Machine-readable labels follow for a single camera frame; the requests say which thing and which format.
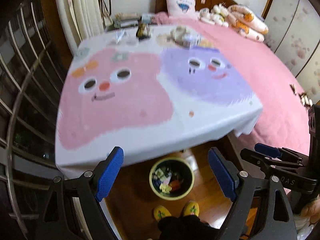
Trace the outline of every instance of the yellow slipper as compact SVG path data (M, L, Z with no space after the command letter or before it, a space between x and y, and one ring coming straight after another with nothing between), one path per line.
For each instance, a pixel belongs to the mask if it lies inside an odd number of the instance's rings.
M159 222L162 218L171 217L171 214L164 206L157 206L153 210L153 217Z
M199 204L195 201L189 201L183 208L183 216L196 215L199 216Z

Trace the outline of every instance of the pink bedsheet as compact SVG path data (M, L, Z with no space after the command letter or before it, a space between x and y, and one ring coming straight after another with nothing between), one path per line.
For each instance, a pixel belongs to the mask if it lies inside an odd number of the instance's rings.
M187 25L213 41L250 84L263 111L252 132L239 137L245 147L253 149L256 143L264 143L309 155L308 111L289 84L295 84L298 93L303 89L266 45L245 39L230 28L188 18L169 18L164 12L158 13L154 22Z

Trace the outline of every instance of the table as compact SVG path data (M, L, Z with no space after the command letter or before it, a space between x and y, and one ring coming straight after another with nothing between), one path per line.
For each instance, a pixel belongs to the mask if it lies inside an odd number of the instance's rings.
M114 146L130 165L251 132L262 104L247 82L217 49L167 39L175 28L152 26L139 43L137 28L119 44L115 32L82 41L57 118L56 165L68 178L94 169Z

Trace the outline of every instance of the cartoon nose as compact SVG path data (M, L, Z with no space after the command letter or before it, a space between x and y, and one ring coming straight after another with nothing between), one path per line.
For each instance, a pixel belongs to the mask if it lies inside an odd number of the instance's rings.
M217 70L217 68L212 66L211 64L208 65L208 69L211 70L211 71L216 71Z
M100 91L106 91L109 87L110 87L110 83L109 82L102 82L99 85L99 90Z

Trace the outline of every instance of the hand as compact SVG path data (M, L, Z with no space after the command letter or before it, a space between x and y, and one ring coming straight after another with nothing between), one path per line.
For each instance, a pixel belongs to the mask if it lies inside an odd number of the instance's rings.
M320 219L320 198L307 204L301 210L302 217L310 217L310 223L314 224Z

